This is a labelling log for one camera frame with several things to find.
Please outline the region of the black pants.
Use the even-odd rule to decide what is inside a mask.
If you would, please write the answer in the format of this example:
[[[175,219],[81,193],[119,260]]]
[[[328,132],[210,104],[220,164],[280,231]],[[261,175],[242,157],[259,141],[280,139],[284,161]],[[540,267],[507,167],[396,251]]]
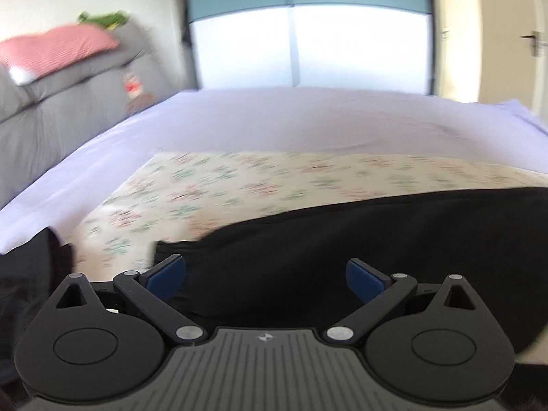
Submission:
[[[186,278],[171,305],[206,328],[324,330],[402,273],[464,276],[517,352],[547,322],[547,192],[540,187],[424,193],[326,205],[160,241]]]

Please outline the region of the grey padded headboard cushion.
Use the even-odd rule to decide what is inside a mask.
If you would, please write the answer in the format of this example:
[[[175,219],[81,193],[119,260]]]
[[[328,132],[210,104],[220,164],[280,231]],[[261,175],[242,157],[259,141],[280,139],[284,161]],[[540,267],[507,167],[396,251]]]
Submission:
[[[176,94],[144,31],[111,31],[103,52],[18,86],[1,72],[1,203],[116,124]]]

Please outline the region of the lavender bed sheet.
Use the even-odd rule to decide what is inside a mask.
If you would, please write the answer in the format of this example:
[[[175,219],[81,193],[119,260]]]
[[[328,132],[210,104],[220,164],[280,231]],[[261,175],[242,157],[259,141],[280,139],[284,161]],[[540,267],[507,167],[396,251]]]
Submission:
[[[1,211],[1,249],[76,225],[159,151],[404,154],[547,169],[547,126],[518,102],[326,88],[184,91],[76,149]]]

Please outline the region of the pink striped pillow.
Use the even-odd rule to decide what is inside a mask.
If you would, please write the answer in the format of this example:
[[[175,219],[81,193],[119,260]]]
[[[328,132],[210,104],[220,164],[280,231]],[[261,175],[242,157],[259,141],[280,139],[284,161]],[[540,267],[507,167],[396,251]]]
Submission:
[[[16,85],[28,85],[95,54],[113,50],[119,44],[95,25],[65,25],[42,34],[2,41],[1,64]]]

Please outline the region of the floral bed cover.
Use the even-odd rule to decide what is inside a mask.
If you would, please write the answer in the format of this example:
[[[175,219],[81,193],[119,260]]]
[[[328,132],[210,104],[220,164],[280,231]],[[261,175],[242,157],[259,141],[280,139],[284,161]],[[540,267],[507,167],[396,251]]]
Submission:
[[[309,207],[460,189],[546,187],[545,171],[450,158],[328,153],[160,152],[71,237],[91,281],[152,264],[157,241]]]

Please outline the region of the green plush toy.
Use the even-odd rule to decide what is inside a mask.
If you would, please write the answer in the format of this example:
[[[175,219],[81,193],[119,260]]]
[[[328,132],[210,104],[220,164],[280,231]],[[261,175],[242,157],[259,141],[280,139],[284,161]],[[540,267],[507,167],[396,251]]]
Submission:
[[[122,11],[103,15],[91,15],[87,12],[82,12],[77,19],[80,24],[93,24],[102,27],[105,30],[114,30],[127,24],[129,20],[130,16]]]

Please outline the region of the white and teal wardrobe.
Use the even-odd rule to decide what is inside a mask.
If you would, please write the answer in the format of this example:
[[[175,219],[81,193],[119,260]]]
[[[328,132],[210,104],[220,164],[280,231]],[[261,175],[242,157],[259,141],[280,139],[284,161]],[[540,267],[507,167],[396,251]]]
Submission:
[[[200,88],[433,91],[433,0],[186,0],[186,6]]]

